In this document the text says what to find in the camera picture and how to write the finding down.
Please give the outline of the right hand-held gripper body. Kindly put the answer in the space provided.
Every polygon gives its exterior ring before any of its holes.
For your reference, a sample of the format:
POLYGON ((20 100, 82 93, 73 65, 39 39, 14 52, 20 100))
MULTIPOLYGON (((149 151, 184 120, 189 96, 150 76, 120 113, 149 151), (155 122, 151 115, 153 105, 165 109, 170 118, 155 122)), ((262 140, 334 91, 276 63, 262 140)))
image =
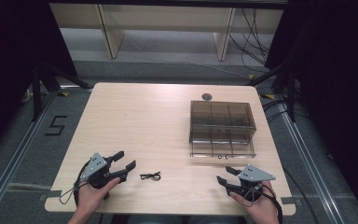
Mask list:
POLYGON ((257 201, 263 193, 263 181, 275 180, 276 177, 271 175, 252 164, 247 164, 237 176, 240 180, 241 196, 249 201, 257 201))

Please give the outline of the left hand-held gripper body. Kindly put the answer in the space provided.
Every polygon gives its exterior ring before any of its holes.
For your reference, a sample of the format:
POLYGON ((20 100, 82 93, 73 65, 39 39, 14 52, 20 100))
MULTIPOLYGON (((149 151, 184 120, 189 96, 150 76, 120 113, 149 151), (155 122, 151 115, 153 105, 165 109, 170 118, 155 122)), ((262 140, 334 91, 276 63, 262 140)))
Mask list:
MULTIPOLYGON (((90 183, 94 188, 101 189, 109 181, 115 179, 113 173, 109 171, 111 164, 107 162, 108 157, 103 157, 100 153, 95 152, 90 160, 85 164, 85 169, 80 173, 79 182, 90 183)), ((127 177, 117 177, 120 182, 125 182, 127 177)))

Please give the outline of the person's left hand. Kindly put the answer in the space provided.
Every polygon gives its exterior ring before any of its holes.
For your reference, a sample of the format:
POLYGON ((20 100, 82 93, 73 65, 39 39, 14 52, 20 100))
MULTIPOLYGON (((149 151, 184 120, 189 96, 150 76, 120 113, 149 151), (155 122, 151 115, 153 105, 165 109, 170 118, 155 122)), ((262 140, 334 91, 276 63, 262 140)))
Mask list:
POLYGON ((101 189, 94 188, 91 184, 85 184, 79 189, 78 204, 75 214, 81 217, 90 217, 97 211, 105 195, 120 182, 119 178, 109 181, 101 189))

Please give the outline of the person's right hand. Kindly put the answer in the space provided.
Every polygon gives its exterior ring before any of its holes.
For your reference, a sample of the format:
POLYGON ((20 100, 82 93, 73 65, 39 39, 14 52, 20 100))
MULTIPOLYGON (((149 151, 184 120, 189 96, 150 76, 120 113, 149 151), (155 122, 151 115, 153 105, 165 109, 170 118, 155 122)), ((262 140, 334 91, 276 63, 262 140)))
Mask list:
POLYGON ((252 220, 262 218, 278 219, 278 210, 274 203, 268 197, 261 196, 256 202, 252 203, 246 201, 243 197, 241 197, 235 192, 231 192, 229 196, 245 209, 245 211, 252 218, 252 220))

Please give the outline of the transparent drawer with knobs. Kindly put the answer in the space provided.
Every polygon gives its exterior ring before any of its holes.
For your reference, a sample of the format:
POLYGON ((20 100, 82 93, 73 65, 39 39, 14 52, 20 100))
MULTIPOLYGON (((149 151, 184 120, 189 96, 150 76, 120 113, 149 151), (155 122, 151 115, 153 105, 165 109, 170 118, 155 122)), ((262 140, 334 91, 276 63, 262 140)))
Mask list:
POLYGON ((253 158, 255 150, 253 142, 196 140, 191 143, 192 157, 211 157, 219 160, 231 158, 253 158))

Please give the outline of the brown transparent drawer box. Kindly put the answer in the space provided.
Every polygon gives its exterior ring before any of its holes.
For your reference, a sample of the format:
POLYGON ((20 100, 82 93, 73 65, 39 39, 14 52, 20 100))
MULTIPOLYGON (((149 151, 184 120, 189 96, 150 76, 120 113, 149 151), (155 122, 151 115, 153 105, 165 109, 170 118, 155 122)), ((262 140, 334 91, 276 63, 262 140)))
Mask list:
POLYGON ((250 144, 256 125, 249 103, 192 101, 190 143, 250 144))

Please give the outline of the black metal stand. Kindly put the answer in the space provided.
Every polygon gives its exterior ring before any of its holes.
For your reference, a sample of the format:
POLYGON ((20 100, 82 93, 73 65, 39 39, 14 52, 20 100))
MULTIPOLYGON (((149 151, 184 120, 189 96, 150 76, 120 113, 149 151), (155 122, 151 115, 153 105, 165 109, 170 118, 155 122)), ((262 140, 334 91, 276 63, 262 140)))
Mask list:
POLYGON ((40 84, 43 84, 48 92, 57 92, 61 89, 56 77, 63 77, 66 80, 76 84, 82 89, 90 90, 92 86, 81 80, 77 74, 71 75, 57 66, 50 63, 38 63, 34 66, 32 89, 33 89, 33 102, 34 102, 34 116, 33 121, 36 121, 42 113, 42 93, 40 84))
POLYGON ((295 122, 296 119, 294 103, 296 75, 291 65, 281 63, 280 65, 274 67, 261 77, 252 79, 249 83, 247 83, 247 86, 255 87, 256 85, 273 76, 275 76, 276 78, 272 84, 271 89, 274 93, 282 93, 283 90, 286 90, 286 108, 288 110, 288 116, 292 122, 295 122))

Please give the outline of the dark curtain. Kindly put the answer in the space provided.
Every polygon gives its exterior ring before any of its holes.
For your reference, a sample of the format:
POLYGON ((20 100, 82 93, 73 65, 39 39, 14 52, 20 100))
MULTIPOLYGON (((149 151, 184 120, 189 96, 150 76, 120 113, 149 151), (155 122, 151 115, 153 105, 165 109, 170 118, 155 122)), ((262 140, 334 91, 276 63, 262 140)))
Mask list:
POLYGON ((0 135, 42 63, 77 75, 48 0, 0 0, 0 135))
POLYGON ((288 0, 267 66, 282 62, 314 17, 295 70, 314 125, 358 201, 358 0, 288 0))

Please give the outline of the metal floor rail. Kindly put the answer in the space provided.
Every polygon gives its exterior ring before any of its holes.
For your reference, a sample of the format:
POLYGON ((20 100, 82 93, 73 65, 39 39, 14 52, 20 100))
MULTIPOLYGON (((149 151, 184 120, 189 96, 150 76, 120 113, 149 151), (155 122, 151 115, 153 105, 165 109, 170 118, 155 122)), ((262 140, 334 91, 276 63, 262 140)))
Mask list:
POLYGON ((282 112, 282 119, 290 133, 296 149, 299 153, 301 160, 310 176, 311 183, 316 190, 317 195, 324 207, 331 224, 345 224, 344 217, 340 213, 337 202, 333 197, 330 189, 327 187, 326 182, 322 178, 314 159, 310 155, 310 151, 304 142, 304 139, 297 128, 296 124, 292 122, 288 115, 288 109, 286 105, 279 105, 279 110, 282 112))
POLYGON ((24 159, 30 145, 34 141, 37 131, 39 130, 41 123, 44 121, 48 108, 55 99, 56 93, 48 93, 45 101, 42 104, 40 114, 30 123, 26 129, 26 133, 22 137, 21 141, 15 148, 7 166, 2 174, 0 174, 0 202, 4 197, 4 194, 11 182, 13 176, 17 173, 22 160, 24 159))

